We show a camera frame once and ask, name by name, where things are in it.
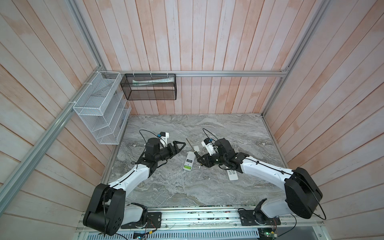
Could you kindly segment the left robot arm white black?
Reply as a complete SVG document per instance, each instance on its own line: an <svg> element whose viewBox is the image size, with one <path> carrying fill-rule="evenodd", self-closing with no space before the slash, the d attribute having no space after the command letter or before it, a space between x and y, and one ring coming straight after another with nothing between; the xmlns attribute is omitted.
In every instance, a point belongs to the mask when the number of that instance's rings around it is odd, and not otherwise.
<svg viewBox="0 0 384 240"><path fill-rule="evenodd" d="M159 162L167 162L186 146L179 141L163 147L161 143L159 138L148 139L130 171L114 182L96 186L83 218L85 227L113 236L121 227L148 225L148 208L137 203L126 205L126 195L147 180L159 167Z"/></svg>

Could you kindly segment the white remote with green screen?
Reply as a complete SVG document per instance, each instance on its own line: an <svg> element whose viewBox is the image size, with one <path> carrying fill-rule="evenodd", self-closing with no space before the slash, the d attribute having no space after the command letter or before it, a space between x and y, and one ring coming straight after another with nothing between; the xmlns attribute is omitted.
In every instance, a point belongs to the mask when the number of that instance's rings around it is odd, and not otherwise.
<svg viewBox="0 0 384 240"><path fill-rule="evenodd" d="M196 159L194 152L188 152L185 163L183 165L183 170L191 171L193 168L194 161Z"/></svg>

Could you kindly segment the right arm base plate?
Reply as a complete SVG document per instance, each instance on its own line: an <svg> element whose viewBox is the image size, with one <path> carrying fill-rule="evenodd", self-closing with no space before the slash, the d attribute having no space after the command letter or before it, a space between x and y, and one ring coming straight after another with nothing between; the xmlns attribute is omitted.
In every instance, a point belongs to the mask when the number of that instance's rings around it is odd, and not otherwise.
<svg viewBox="0 0 384 240"><path fill-rule="evenodd" d="M239 208L238 214L240 216L242 226L281 225L281 220L279 217L268 218L263 213L257 212L255 210L246 210L244 208Z"/></svg>

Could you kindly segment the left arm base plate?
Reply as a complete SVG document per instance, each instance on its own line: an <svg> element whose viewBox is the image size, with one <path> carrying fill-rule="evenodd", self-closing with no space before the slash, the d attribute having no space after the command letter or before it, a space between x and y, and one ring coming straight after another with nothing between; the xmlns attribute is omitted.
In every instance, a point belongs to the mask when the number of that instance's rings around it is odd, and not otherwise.
<svg viewBox="0 0 384 240"><path fill-rule="evenodd" d="M122 224L121 229L144 229L152 228L158 229L161 227L162 213L161 212L149 212L144 213L144 216L137 222L130 222Z"/></svg>

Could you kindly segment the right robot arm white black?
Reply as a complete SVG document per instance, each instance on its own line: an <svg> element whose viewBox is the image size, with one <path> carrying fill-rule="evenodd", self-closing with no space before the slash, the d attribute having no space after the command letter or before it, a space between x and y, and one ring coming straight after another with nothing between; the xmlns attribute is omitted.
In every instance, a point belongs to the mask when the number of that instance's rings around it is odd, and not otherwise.
<svg viewBox="0 0 384 240"><path fill-rule="evenodd" d="M202 146L208 151L207 154L194 152L196 160L202 166L224 166L226 171L252 175L284 190L284 197L263 199L254 208L253 215L259 225L265 225L270 219L289 214L310 219L320 206L323 193L305 169L281 168L246 153L237 153L225 138L206 138L202 141Z"/></svg>

